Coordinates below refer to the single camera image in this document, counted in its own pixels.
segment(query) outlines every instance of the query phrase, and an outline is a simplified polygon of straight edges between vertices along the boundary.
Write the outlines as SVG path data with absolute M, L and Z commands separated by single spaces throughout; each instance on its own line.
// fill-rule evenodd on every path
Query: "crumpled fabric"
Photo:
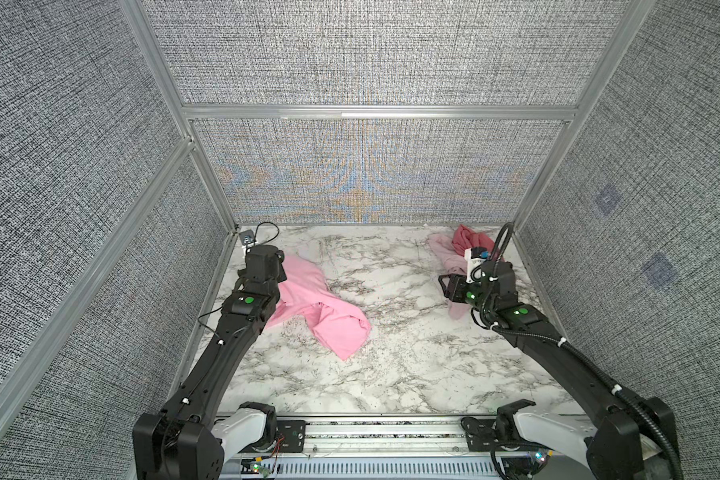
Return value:
M 359 308 L 328 291 L 320 267 L 298 256 L 282 262 L 288 280 L 279 283 L 280 301 L 267 328 L 304 316 L 312 334 L 338 358 L 348 359 L 371 333 L 371 323 Z
M 484 246 L 490 252 L 494 247 L 494 241 L 483 233 L 476 233 L 471 228 L 459 225 L 454 235 L 432 234 L 427 237 L 427 243 L 432 252 L 440 259 L 448 274 L 467 274 L 467 261 L 464 259 L 464 251 L 473 246 Z M 470 305 L 466 303 L 448 302 L 448 315 L 451 319 L 460 319 L 469 312 Z

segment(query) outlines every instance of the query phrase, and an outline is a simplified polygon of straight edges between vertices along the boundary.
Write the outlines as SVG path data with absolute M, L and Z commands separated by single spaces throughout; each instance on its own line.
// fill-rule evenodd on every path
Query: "garment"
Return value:
M 452 237 L 432 234 L 427 237 L 427 243 L 449 274 L 461 275 L 467 274 L 467 261 L 464 259 L 467 248 L 484 246 L 490 251 L 494 247 L 494 241 L 488 235 L 478 234 L 464 225 L 460 225 Z M 460 319 L 466 312 L 469 312 L 469 305 L 448 300 L 448 314 L 452 319 Z
M 298 256 L 286 255 L 282 262 L 288 280 L 279 283 L 280 301 L 267 327 L 302 315 L 321 344 L 346 360 L 368 338 L 371 323 L 359 308 L 328 292 L 320 268 Z

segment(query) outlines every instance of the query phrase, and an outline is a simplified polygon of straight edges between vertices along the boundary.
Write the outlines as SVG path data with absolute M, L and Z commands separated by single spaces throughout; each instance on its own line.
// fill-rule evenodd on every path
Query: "white marble surface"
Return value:
M 263 226 L 259 237 L 273 230 Z M 498 334 L 476 327 L 467 314 L 448 316 L 437 276 L 444 272 L 427 245 L 448 227 L 284 226 L 273 244 L 320 265 L 329 288 L 359 306 L 373 331 L 343 362 L 320 345 L 303 318 L 266 329 L 240 363 L 220 412 L 246 401 L 274 405 L 281 413 L 492 413 L 519 398 L 558 413 L 580 408 L 534 360 Z M 487 231 L 494 238 L 498 229 Z M 520 298 L 540 306 L 518 252 Z M 232 292 L 244 265 L 236 246 L 217 308 Z M 219 315 L 209 317 L 214 326 Z M 202 338 L 196 359 L 210 340 Z

